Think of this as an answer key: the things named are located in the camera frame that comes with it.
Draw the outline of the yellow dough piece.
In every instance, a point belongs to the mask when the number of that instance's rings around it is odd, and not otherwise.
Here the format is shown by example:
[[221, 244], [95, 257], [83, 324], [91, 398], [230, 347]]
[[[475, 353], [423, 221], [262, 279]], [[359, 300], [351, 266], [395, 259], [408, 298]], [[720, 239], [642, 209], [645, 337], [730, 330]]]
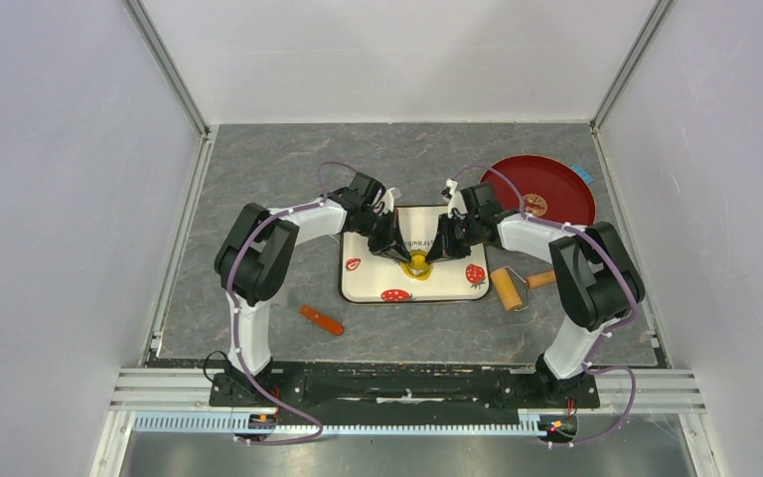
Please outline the yellow dough piece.
[[432, 265], [426, 262], [422, 255], [414, 256], [410, 262], [400, 266], [406, 276], [419, 281], [427, 280], [432, 272]]

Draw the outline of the white strawberry print tray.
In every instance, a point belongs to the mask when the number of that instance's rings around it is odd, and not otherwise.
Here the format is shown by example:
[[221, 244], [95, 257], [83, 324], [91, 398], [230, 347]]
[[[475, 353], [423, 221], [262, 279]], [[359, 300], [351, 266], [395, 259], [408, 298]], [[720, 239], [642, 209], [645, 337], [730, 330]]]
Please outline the white strawberry print tray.
[[[444, 206], [397, 209], [404, 242], [413, 256], [426, 256]], [[369, 252], [367, 240], [355, 233], [341, 238], [340, 293], [356, 304], [474, 301], [487, 295], [491, 281], [485, 248], [474, 245], [463, 259], [430, 263], [425, 281], [409, 278], [401, 263]]]

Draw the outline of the orange handled metal scraper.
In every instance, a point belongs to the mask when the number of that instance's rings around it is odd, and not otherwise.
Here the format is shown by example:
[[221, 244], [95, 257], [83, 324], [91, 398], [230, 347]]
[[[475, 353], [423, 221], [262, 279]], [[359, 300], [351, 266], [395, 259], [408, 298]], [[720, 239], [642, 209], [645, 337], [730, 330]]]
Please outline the orange handled metal scraper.
[[293, 295], [277, 294], [272, 298], [272, 302], [303, 316], [311, 323], [335, 336], [341, 336], [345, 333], [345, 327], [342, 323]]

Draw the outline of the wooden dough roller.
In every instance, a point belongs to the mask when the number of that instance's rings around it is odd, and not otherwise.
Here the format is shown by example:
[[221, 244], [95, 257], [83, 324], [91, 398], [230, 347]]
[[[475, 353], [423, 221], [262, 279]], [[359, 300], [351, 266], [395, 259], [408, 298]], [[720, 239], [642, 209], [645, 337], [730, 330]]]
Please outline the wooden dough roller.
[[506, 312], [521, 312], [530, 305], [529, 292], [556, 282], [553, 270], [521, 276], [510, 267], [493, 270], [490, 280]]

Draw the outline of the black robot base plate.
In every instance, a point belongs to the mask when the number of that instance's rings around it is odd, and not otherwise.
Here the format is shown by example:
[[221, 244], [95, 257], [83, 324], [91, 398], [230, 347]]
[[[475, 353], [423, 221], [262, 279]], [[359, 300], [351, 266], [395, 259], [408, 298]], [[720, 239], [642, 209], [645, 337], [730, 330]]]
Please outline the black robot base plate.
[[520, 409], [563, 413], [600, 405], [593, 377], [548, 385], [532, 369], [439, 364], [285, 362], [256, 377], [219, 359], [199, 366], [209, 405], [248, 407], [258, 421], [283, 425], [512, 424]]

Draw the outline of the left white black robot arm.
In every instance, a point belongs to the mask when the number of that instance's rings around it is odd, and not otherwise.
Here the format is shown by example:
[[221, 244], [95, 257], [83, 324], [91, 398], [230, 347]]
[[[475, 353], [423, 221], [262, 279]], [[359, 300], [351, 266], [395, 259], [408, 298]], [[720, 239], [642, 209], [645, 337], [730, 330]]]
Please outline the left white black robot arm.
[[353, 233], [375, 256], [410, 262], [394, 202], [398, 192], [358, 172], [352, 182], [309, 203], [283, 208], [245, 205], [215, 258], [230, 308], [229, 361], [240, 370], [234, 393], [249, 405], [266, 402], [272, 380], [269, 314], [285, 281], [295, 246], [323, 236]]

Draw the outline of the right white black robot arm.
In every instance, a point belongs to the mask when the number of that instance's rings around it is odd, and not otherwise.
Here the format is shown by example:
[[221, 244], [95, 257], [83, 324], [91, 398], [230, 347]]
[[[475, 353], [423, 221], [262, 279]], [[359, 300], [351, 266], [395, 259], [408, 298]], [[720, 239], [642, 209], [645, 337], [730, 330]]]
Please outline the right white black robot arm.
[[555, 273], [563, 321], [535, 363], [534, 393], [547, 405], [569, 398], [600, 340], [636, 316], [645, 288], [616, 229], [599, 222], [558, 224], [505, 209], [489, 183], [465, 189], [447, 180], [426, 262], [463, 259], [475, 245], [488, 245], [549, 263]]

